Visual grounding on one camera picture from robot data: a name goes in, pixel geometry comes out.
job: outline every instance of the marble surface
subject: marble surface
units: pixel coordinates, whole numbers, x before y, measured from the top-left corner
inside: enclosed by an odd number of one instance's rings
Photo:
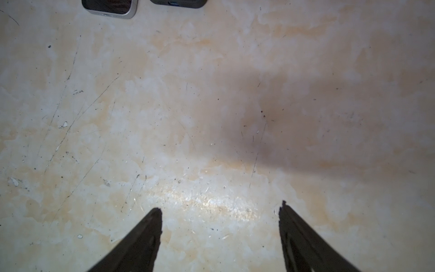
[[[434,1],[0,10],[2,271],[85,271],[152,207],[155,271],[284,271],[282,200],[362,271],[435,266]]]

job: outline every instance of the smartphone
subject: smartphone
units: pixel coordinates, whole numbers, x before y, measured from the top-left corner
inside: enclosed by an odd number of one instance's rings
[[[82,0],[83,7],[92,14],[130,19],[137,9],[137,0]]]
[[[175,7],[189,7],[192,9],[198,9],[205,5],[207,0],[172,0],[172,1],[164,1],[164,0],[151,0],[154,4],[157,5],[167,5],[167,6],[175,6]]]

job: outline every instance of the phone screen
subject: phone screen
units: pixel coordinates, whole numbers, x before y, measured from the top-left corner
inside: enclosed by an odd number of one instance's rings
[[[116,14],[126,14],[131,7],[132,0],[82,0],[87,10],[96,10]]]

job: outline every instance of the white smartphone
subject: white smartphone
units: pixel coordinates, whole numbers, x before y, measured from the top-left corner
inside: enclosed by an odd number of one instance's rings
[[[130,19],[136,13],[137,0],[82,0],[92,14]]]

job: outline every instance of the black case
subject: black case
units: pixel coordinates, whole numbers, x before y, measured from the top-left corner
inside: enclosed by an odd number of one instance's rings
[[[164,1],[164,0],[150,0],[154,4],[157,5],[166,5],[166,6],[175,6],[175,7],[189,7],[192,9],[199,9],[207,0],[172,0],[172,1]]]

